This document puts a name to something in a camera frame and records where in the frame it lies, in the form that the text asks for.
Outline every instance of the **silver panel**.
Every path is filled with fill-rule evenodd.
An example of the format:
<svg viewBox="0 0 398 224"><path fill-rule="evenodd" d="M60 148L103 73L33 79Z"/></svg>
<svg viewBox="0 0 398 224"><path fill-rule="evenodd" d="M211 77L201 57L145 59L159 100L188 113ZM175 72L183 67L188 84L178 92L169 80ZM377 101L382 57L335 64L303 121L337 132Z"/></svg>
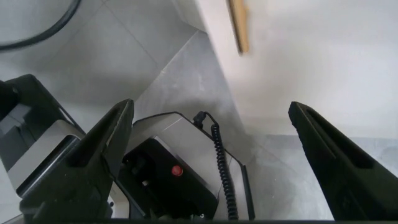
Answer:
<svg viewBox="0 0 398 224"><path fill-rule="evenodd" d="M221 189L221 179L217 168L213 141L179 114L167 114L148 118L133 125L126 153L146 139L154 137L166 143L173 153L177 154L206 182L208 189L219 198L215 218L226 220L228 213L224 193ZM239 219L248 220L241 168L238 162L231 159L228 153L226 155L227 159L232 161L229 166L235 185Z"/></svg>
<svg viewBox="0 0 398 224"><path fill-rule="evenodd" d="M108 203L111 202L113 202L111 218L129 218L129 200L114 182L108 197Z"/></svg>
<svg viewBox="0 0 398 224"><path fill-rule="evenodd" d="M8 171L7 174L14 189L17 189L68 135L80 139L84 137L82 133L66 121L58 120L54 122Z"/></svg>

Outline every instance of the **wooden strip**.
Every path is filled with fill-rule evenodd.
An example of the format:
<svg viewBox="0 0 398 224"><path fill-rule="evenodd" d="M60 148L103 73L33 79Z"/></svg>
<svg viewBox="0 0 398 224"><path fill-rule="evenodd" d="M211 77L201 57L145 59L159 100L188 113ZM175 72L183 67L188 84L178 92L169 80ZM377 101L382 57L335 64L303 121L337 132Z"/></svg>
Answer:
<svg viewBox="0 0 398 224"><path fill-rule="evenodd" d="M234 21L234 29L239 51L241 53L246 53L249 51L246 7L244 6L243 0L229 0L229 7L231 8Z"/></svg>

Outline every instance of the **floor tile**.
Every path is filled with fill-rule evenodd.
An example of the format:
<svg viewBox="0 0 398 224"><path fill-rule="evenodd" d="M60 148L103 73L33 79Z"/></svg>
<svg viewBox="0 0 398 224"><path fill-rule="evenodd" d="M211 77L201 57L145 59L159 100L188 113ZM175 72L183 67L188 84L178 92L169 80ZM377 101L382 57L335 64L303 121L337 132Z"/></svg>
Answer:
<svg viewBox="0 0 398 224"><path fill-rule="evenodd" d="M164 68L196 29L179 18L171 0L110 0L105 3Z"/></svg>
<svg viewBox="0 0 398 224"><path fill-rule="evenodd" d="M15 8L17 8L19 13L1 14L0 17L7 19L1 19L2 21L10 20L14 26L4 25L0 30L2 32L7 30L7 33L11 35L10 40L33 36L48 29L60 19L67 10L69 3L70 1L59 3L49 0L2 1L0 4L3 4L3 6L0 10L12 7L13 11L16 11ZM101 5L101 0L84 0L69 23L51 38L30 47L6 52L10 55L9 57L0 55L0 68L2 70L0 79L7 80L26 73L37 74L90 20Z"/></svg>
<svg viewBox="0 0 398 224"><path fill-rule="evenodd" d="M197 32L136 101L134 120L179 111L192 119L210 112L220 124L224 146L247 163L258 146L244 133L208 36ZM204 129L210 133L211 121Z"/></svg>
<svg viewBox="0 0 398 224"><path fill-rule="evenodd" d="M37 78L87 131L117 102L138 98L158 74L144 49L102 6Z"/></svg>
<svg viewBox="0 0 398 224"><path fill-rule="evenodd" d="M398 140L378 139L376 147L381 151L378 157L380 164L398 177Z"/></svg>
<svg viewBox="0 0 398 224"><path fill-rule="evenodd" d="M325 197L266 150L247 165L256 220L332 220Z"/></svg>
<svg viewBox="0 0 398 224"><path fill-rule="evenodd" d="M103 3L102 0L83 0L76 13L79 14L84 21L89 21Z"/></svg>

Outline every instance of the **white wall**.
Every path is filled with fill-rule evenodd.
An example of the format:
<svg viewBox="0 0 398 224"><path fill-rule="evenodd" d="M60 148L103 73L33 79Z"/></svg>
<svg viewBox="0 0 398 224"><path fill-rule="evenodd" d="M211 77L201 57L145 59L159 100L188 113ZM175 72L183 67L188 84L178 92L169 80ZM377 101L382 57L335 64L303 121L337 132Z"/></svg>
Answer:
<svg viewBox="0 0 398 224"><path fill-rule="evenodd" d="M224 0L197 0L249 133L295 134L305 103L348 136L397 137L398 1L249 0L240 57Z"/></svg>

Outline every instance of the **gray tile floor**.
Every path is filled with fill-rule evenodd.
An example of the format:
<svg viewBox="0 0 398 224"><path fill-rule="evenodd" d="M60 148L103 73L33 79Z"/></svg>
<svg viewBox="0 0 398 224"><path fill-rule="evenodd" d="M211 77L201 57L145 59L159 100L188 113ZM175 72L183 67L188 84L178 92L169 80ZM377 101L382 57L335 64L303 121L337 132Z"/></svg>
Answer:
<svg viewBox="0 0 398 224"><path fill-rule="evenodd" d="M200 110L218 120L227 150L247 165L258 220L333 219L298 136L244 134L210 41L198 31L136 101L134 119L168 111L192 118ZM398 174L396 140L353 141Z"/></svg>

